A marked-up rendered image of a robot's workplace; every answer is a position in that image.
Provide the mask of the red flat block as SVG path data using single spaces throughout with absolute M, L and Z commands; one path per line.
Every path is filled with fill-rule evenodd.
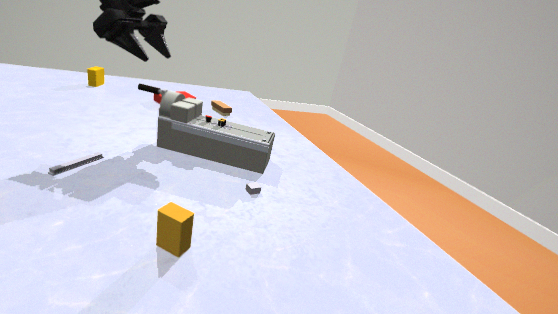
M 193 95 L 191 95 L 191 94 L 189 94 L 189 93 L 187 93 L 187 92 L 185 92 L 185 91 L 175 91 L 175 92 L 183 93 L 184 96 L 185 96 L 185 98 L 190 97 L 190 98 L 196 99 L 195 96 L 193 96 Z M 155 93 L 154 93 L 154 98 L 153 98 L 153 100 L 155 100 L 155 101 L 158 102 L 158 103 L 161 103 L 162 95 L 161 95 L 161 94 L 155 94 Z

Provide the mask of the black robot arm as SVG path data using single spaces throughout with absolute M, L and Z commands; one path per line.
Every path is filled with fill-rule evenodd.
M 130 12 L 133 10 L 133 7 L 137 7 L 142 11 L 145 11 L 144 8 L 160 3 L 159 0 L 120 0 L 121 5 L 126 10 L 126 12 Z M 132 6 L 133 7 L 132 7 Z

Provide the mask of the tan rectangular block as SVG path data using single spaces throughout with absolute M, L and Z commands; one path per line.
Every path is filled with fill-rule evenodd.
M 211 109 L 222 116 L 230 116 L 230 113 L 232 113 L 232 107 L 221 102 L 220 100 L 211 100 L 211 106 Z

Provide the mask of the small white cube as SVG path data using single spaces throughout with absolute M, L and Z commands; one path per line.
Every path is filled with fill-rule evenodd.
M 261 193 L 261 186 L 257 182 L 246 183 L 245 190 L 249 193 L 249 195 L 253 194 L 260 194 Z

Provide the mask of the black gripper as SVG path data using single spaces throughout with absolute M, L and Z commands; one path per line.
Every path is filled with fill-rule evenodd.
M 165 40 L 164 30 L 167 21 L 164 16 L 150 14 L 144 21 L 145 11 L 137 7 L 126 12 L 120 0 L 99 0 L 99 7 L 103 12 L 93 22 L 93 30 L 100 39 L 114 43 L 132 53 L 132 55 L 146 62 L 149 60 L 146 52 L 138 41 L 134 30 L 138 30 L 144 40 L 164 57 L 171 57 Z

